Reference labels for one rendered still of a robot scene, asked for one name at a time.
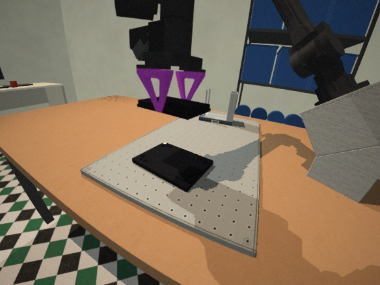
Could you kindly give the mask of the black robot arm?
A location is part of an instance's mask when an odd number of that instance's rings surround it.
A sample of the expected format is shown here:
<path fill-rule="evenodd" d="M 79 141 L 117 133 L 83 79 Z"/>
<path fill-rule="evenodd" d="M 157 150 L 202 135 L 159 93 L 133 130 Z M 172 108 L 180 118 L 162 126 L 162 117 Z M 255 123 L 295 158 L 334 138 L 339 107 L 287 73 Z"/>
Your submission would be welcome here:
<path fill-rule="evenodd" d="M 272 0 L 290 35 L 290 65 L 301 78 L 315 75 L 318 102 L 321 105 L 370 85 L 356 83 L 347 74 L 341 56 L 344 47 L 324 21 L 315 26 L 299 0 Z M 160 20 L 153 21 L 160 4 Z M 195 0 L 115 0 L 116 16 L 151 20 L 148 26 L 129 29 L 129 47 L 136 59 L 143 61 L 143 52 L 164 51 L 164 19 L 183 18 L 193 23 Z M 326 67 L 325 67 L 326 66 Z"/>

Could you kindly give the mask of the white well plate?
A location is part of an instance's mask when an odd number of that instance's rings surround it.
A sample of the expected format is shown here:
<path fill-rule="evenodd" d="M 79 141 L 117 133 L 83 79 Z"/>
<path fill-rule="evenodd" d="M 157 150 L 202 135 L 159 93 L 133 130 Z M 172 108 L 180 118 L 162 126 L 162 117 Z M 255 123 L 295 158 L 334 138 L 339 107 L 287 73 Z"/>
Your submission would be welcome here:
<path fill-rule="evenodd" d="M 204 117 L 216 118 L 216 119 L 220 119 L 220 120 L 226 120 L 227 113 L 222 113 L 222 112 L 217 112 L 217 111 L 210 111 L 210 112 L 207 112 Z"/>

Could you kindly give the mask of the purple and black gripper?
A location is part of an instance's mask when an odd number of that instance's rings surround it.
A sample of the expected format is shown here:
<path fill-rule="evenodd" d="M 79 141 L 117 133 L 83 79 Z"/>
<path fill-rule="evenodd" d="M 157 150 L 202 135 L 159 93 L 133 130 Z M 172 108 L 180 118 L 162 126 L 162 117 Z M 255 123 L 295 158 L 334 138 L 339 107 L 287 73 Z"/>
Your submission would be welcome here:
<path fill-rule="evenodd" d="M 202 70 L 203 59 L 191 56 L 193 23 L 187 23 L 187 20 L 183 18 L 176 18 L 176 23 L 172 23 L 170 18 L 163 19 L 164 51 L 143 52 L 145 64 L 136 64 L 137 75 L 147 90 L 155 110 L 160 113 L 164 108 L 174 73 L 171 66 L 179 66 L 179 70 L 186 70 L 176 71 L 180 96 L 184 100 L 192 99 L 206 73 L 206 70 Z M 159 101 L 157 101 L 151 78 L 159 79 Z M 185 78 L 194 79 L 187 98 L 185 97 Z"/>

